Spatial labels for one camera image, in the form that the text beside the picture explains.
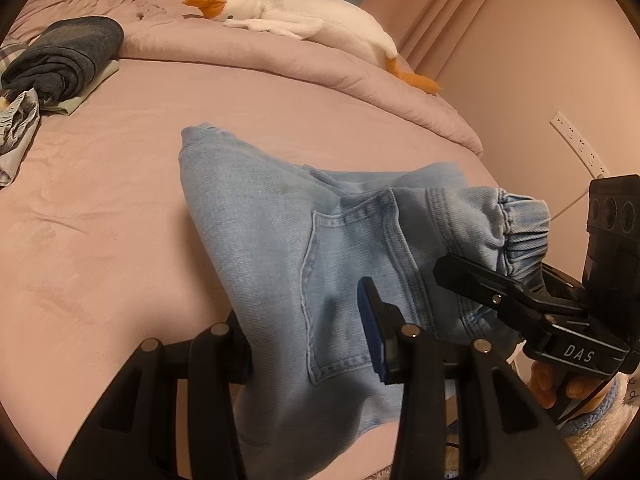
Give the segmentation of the white fluffy sleeve forearm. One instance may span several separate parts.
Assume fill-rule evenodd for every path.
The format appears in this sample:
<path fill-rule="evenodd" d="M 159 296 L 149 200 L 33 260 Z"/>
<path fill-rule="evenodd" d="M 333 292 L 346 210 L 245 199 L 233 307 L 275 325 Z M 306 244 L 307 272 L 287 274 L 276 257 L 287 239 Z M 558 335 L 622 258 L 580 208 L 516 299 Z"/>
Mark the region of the white fluffy sleeve forearm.
<path fill-rule="evenodd" d="M 587 478 L 613 453 L 638 411 L 639 374 L 618 374 L 595 410 L 560 428 Z"/>

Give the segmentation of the right hand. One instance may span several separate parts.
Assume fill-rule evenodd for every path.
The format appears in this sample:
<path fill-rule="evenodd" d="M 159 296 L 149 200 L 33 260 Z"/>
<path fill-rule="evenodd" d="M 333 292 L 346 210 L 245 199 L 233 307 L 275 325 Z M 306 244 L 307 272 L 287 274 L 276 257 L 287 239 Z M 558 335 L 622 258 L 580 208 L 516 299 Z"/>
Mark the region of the right hand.
<path fill-rule="evenodd" d="M 553 408 L 558 394 L 564 393 L 570 400 L 583 401 L 600 387 L 599 379 L 589 376 L 575 376 L 564 388 L 565 378 L 562 368 L 545 362 L 534 361 L 528 382 L 528 388 L 543 408 Z"/>

